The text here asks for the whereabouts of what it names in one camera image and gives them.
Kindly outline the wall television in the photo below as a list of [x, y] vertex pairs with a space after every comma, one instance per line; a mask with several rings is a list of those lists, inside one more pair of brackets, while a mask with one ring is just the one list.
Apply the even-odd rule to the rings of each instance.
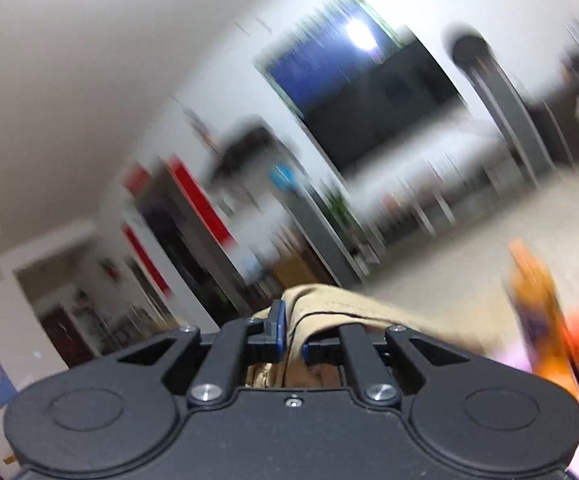
[[411, 29], [365, 0], [326, 2], [257, 69], [340, 174], [460, 99]]

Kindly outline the right tower speaker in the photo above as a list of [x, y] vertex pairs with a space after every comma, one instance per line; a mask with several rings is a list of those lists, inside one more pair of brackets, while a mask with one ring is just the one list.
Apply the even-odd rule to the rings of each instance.
[[476, 29], [455, 24], [446, 30], [443, 45], [487, 108], [511, 152], [521, 160], [530, 181], [538, 182], [558, 166], [576, 165], [549, 104], [530, 103], [521, 96]]

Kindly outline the grey tv stand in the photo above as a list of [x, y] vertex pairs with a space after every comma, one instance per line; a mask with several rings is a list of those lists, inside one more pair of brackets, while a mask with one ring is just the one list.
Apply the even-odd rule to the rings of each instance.
[[373, 222], [389, 245], [414, 234], [434, 238], [526, 183], [517, 148], [484, 128], [441, 133], [414, 153], [381, 197]]

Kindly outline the orange juice bottle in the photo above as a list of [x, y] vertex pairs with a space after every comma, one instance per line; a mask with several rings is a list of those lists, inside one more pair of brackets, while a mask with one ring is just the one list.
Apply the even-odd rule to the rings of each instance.
[[[572, 369], [552, 274], [522, 240], [513, 240], [509, 249], [514, 266], [507, 290], [521, 324], [532, 373], [556, 384], [556, 378], [568, 378]], [[568, 378], [564, 389], [574, 395], [574, 381]]]

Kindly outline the tower speaker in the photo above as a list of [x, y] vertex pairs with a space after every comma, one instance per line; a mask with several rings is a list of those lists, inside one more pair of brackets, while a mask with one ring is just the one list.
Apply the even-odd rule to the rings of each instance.
[[530, 103], [521, 96], [476, 29], [455, 24], [446, 30], [443, 45], [487, 108], [511, 152], [521, 160], [530, 181], [538, 182], [558, 166], [576, 165], [549, 104]]
[[288, 143], [260, 117], [236, 125], [218, 146], [207, 190], [221, 205], [242, 216], [248, 208], [283, 208], [333, 282], [361, 284], [379, 262], [382, 245], [364, 228], [339, 188], [318, 190]]

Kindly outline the left tower speaker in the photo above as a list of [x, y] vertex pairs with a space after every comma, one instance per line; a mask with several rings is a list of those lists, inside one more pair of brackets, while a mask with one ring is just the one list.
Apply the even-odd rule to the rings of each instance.
[[242, 216], [248, 208], [283, 208], [333, 282], [361, 284], [379, 262], [382, 245], [364, 228], [339, 188], [318, 190], [288, 143], [260, 117], [236, 125], [218, 146], [207, 190], [221, 205]]

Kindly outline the khaki cargo pants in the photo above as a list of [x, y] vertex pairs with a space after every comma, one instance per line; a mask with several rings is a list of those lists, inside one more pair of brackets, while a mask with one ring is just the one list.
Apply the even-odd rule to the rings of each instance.
[[336, 388], [341, 385], [335, 365], [309, 365], [303, 345], [341, 325], [359, 323], [373, 333], [403, 325], [454, 346], [488, 354], [498, 347], [498, 336], [463, 318], [452, 321], [444, 314], [424, 314], [383, 304], [357, 292], [323, 284], [291, 287], [280, 299], [286, 307], [286, 350], [274, 363], [251, 365], [246, 385], [251, 388]]

